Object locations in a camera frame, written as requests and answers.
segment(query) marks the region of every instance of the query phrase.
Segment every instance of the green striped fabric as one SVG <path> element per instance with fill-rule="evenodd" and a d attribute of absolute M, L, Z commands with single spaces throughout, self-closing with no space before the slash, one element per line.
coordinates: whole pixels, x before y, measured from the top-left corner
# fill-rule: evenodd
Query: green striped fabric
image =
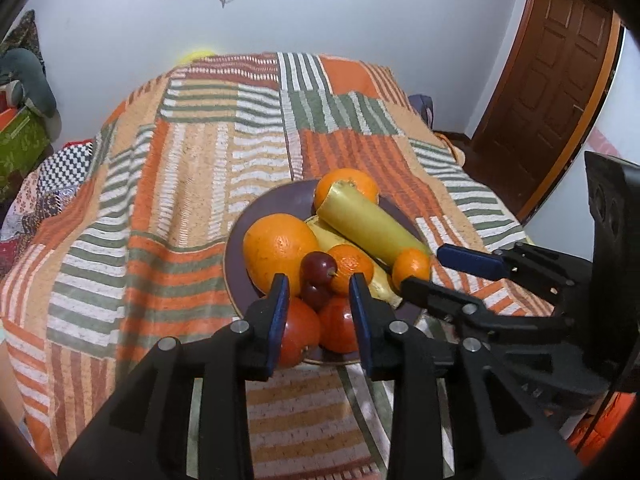
<path fill-rule="evenodd" d="M 104 163 L 109 150 L 111 149 L 111 139 L 114 137 L 116 129 L 116 121 L 105 124 L 104 127 L 98 132 L 92 142 L 92 153 L 94 154 L 89 170 L 87 171 L 86 180 L 89 177 L 94 176 L 98 168 Z"/>
<path fill-rule="evenodd" d="M 283 92 L 316 90 L 331 94 L 329 78 L 318 56 L 279 52 L 280 89 Z"/>
<path fill-rule="evenodd" d="M 226 121 L 235 123 L 237 131 L 249 134 L 284 132 L 280 93 L 277 90 L 202 81 L 171 80 L 162 98 L 160 115 L 170 123 Z"/>
<path fill-rule="evenodd" d="M 108 153 L 113 127 L 98 136 Z M 149 150 L 153 125 L 142 126 L 133 146 L 109 163 L 97 219 L 71 245 L 49 301 L 47 338 L 96 357 L 113 357 L 124 317 L 126 244 L 130 208 Z"/>
<path fill-rule="evenodd" d="M 482 238 L 489 251 L 524 240 L 522 226 L 503 209 L 487 186 L 472 180 L 445 148 L 409 139 L 420 165 L 439 179 Z"/>
<path fill-rule="evenodd" d="M 328 134 L 343 128 L 364 135 L 399 135 L 385 104 L 359 92 L 330 95 L 322 91 L 282 93 L 282 107 L 291 109 L 298 130 Z"/>

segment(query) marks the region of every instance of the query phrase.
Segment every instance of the bedspread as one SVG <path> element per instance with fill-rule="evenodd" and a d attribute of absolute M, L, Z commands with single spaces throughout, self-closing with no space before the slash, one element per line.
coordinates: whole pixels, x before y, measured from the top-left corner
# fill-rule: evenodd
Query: bedspread
<path fill-rule="evenodd" d="M 0 282 L 28 427 L 52 469 L 161 337 L 209 336 L 234 310 L 225 239 L 251 200 L 352 167 L 443 243 L 494 250 L 525 234 L 469 179 L 387 68 L 331 56 L 205 58 L 133 92 L 106 121 L 76 198 L 46 218 Z M 496 312 L 548 314 L 513 283 L 434 264 L 433 280 Z M 442 327 L 428 318 L 428 332 Z M 384 475 L 393 390 L 359 365 L 248 383 L 256 478 Z"/>
<path fill-rule="evenodd" d="M 45 218 L 61 213 L 84 182 L 92 142 L 75 142 L 48 156 L 27 176 L 0 229 L 0 280 L 24 253 Z"/>

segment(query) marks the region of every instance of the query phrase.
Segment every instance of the orange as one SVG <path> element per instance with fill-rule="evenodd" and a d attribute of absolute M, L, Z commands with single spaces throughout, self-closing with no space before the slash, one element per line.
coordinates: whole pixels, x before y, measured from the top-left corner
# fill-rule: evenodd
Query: orange
<path fill-rule="evenodd" d="M 246 271 L 265 294 L 278 272 L 289 278 L 291 297 L 300 294 L 300 262 L 308 253 L 319 250 L 313 231 L 302 220 L 285 213 L 255 221 L 242 240 Z"/>
<path fill-rule="evenodd" d="M 334 182 L 350 184 L 367 197 L 368 200 L 371 200 L 374 204 L 378 203 L 380 188 L 378 188 L 375 180 L 364 173 L 364 171 L 354 170 L 353 168 L 341 168 L 340 170 L 330 171 L 318 182 L 314 195 L 314 206 L 316 210 L 322 205 L 322 202 L 324 202 Z"/>
<path fill-rule="evenodd" d="M 429 257 L 418 249 L 405 249 L 396 258 L 391 272 L 391 281 L 396 290 L 400 290 L 400 283 L 409 276 L 427 281 L 431 279 Z"/>
<path fill-rule="evenodd" d="M 336 294 L 349 295 L 349 280 L 356 272 L 364 274 L 367 285 L 373 279 L 373 260 L 359 248 L 347 244 L 339 244 L 327 251 L 338 267 L 331 280 L 331 290 Z"/>

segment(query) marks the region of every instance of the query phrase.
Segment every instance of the white wall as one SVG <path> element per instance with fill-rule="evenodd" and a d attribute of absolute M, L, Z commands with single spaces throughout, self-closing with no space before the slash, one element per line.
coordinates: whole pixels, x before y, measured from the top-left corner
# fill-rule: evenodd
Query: white wall
<path fill-rule="evenodd" d="M 465 131 L 514 0 L 29 0 L 66 140 L 93 136 L 136 86 L 197 48 L 327 52 L 390 66 Z"/>
<path fill-rule="evenodd" d="M 507 63 L 507 58 L 511 53 L 513 40 L 516 38 L 516 33 L 518 32 L 518 27 L 520 26 L 520 20 L 522 19 L 522 13 L 524 12 L 524 6 L 526 3 L 527 0 L 514 0 L 513 9 L 509 17 L 509 22 L 507 23 L 504 37 L 502 38 L 502 43 L 500 44 L 500 50 L 498 50 L 498 54 L 495 57 L 494 66 L 491 68 L 491 72 L 489 73 L 484 88 L 482 89 L 482 93 L 480 94 L 480 98 L 478 99 L 476 107 L 471 113 L 469 122 L 466 125 L 465 133 L 468 137 L 474 136 L 476 128 L 484 115 L 484 111 L 489 105 L 489 101 L 494 94 L 495 87 L 498 84 L 498 79 L 500 79 L 504 65 Z"/>
<path fill-rule="evenodd" d="M 609 94 L 595 127 L 620 152 L 640 163 L 640 48 L 626 31 Z M 532 240 L 548 248 L 591 259 L 593 219 L 589 213 L 584 149 L 556 189 L 527 223 Z"/>

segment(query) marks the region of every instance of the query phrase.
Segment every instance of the door frame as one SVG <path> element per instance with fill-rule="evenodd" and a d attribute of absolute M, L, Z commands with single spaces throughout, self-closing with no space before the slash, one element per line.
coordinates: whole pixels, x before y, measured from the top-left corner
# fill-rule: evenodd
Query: door frame
<path fill-rule="evenodd" d="M 518 26 L 516 37 L 513 40 L 513 46 L 511 47 L 509 57 L 507 58 L 507 62 L 504 65 L 504 69 L 502 70 L 500 79 L 498 79 L 498 83 L 495 86 L 494 94 L 492 95 L 491 100 L 489 101 L 489 104 L 487 105 L 487 108 L 482 115 L 482 119 L 480 120 L 478 127 L 476 128 L 476 131 L 474 132 L 474 135 L 471 139 L 471 148 L 473 150 L 482 143 L 484 132 L 486 131 L 486 127 L 494 111 L 495 105 L 502 95 L 502 92 L 504 91 L 509 76 L 511 75 L 511 70 L 515 65 L 516 58 L 520 53 L 520 47 L 522 46 L 522 41 L 524 40 L 527 26 L 529 25 L 533 3 L 534 0 L 527 0 L 525 3 L 524 10 L 522 12 L 522 18 L 520 19 L 520 25 Z M 600 73 L 598 74 L 598 78 L 596 79 L 593 92 L 591 93 L 591 96 L 589 97 L 589 100 L 584 107 L 584 112 L 580 116 L 578 124 L 567 140 L 567 143 L 558 156 L 558 159 L 546 174 L 546 177 L 534 190 L 531 197 L 529 197 L 529 199 L 526 201 L 525 205 L 519 211 L 515 212 L 516 218 L 521 222 L 527 219 L 530 214 L 540 204 L 542 204 L 543 198 L 546 197 L 548 192 L 552 190 L 552 187 L 554 186 L 558 178 L 563 174 L 563 172 L 568 169 L 568 163 L 571 161 L 576 149 L 578 149 L 582 145 L 582 142 L 586 137 L 587 128 L 592 123 L 597 111 L 600 108 L 600 102 L 605 95 L 609 76 L 616 60 L 616 51 L 618 49 L 618 40 L 621 29 L 620 17 L 613 10 L 611 12 L 611 28 L 609 31 L 609 39 L 607 40 L 607 49 L 605 51 L 604 60 L 602 61 L 602 67 L 600 68 Z"/>

